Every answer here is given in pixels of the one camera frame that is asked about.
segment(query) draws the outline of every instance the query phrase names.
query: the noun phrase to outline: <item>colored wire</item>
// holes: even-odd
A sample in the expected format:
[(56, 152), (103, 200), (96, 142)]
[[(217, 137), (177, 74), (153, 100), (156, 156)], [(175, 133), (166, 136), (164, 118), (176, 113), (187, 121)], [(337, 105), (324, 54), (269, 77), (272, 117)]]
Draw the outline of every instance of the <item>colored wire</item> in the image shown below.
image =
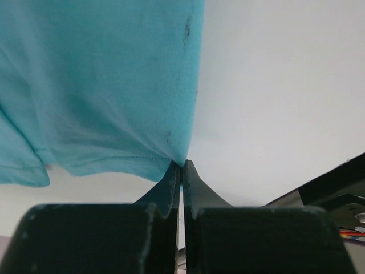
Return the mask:
[(341, 235), (345, 235), (345, 236), (356, 236), (356, 237), (365, 237), (365, 233), (361, 233), (361, 232), (345, 232), (345, 231), (341, 231), (340, 232)]

